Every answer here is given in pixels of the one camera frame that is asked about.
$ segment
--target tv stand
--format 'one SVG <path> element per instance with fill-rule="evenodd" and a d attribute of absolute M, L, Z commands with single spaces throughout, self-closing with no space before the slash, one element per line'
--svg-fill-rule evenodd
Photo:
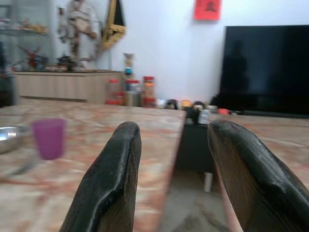
<path fill-rule="evenodd" d="M 309 119 L 309 115 L 290 114 L 290 113 L 277 113 L 257 110 L 242 110 L 242 115 L 248 116 L 266 116 L 266 117 L 288 117 L 288 118 L 305 118 Z"/>

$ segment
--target white robed figure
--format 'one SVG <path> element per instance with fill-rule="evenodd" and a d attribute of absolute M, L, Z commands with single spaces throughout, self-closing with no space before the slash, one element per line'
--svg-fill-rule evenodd
<path fill-rule="evenodd" d="M 101 24 L 89 0 L 71 0 L 66 10 L 59 8 L 58 33 L 69 41 L 71 58 L 81 70 L 95 70 L 101 51 Z"/>

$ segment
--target marble table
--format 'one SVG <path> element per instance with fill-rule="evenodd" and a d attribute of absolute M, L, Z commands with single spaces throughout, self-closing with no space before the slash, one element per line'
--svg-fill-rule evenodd
<path fill-rule="evenodd" d="M 215 116 L 242 125 L 255 133 L 269 150 L 283 161 L 309 189 L 309 120 L 261 116 Z M 222 185 L 228 226 L 243 232 Z"/>
<path fill-rule="evenodd" d="M 157 231 L 185 112 L 30 100 L 0 109 L 0 126 L 29 127 L 51 117 L 67 121 L 62 158 L 40 160 L 31 134 L 18 150 L 0 155 L 0 232 L 57 232 L 86 170 L 124 121 L 139 125 L 142 140 L 134 231 Z M 32 169 L 11 175 L 29 161 Z"/>

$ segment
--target purple plastic cup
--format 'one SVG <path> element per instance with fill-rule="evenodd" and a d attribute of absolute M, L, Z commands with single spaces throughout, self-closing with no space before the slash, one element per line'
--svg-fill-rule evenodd
<path fill-rule="evenodd" d="M 34 121 L 31 124 L 37 149 L 44 160 L 54 160 L 64 153 L 65 120 L 48 118 Z"/>

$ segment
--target stainless steel bowl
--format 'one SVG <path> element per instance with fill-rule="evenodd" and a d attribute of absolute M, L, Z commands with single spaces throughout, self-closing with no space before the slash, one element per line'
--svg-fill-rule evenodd
<path fill-rule="evenodd" d="M 0 154 L 17 149 L 29 131 L 26 127 L 0 127 Z"/>

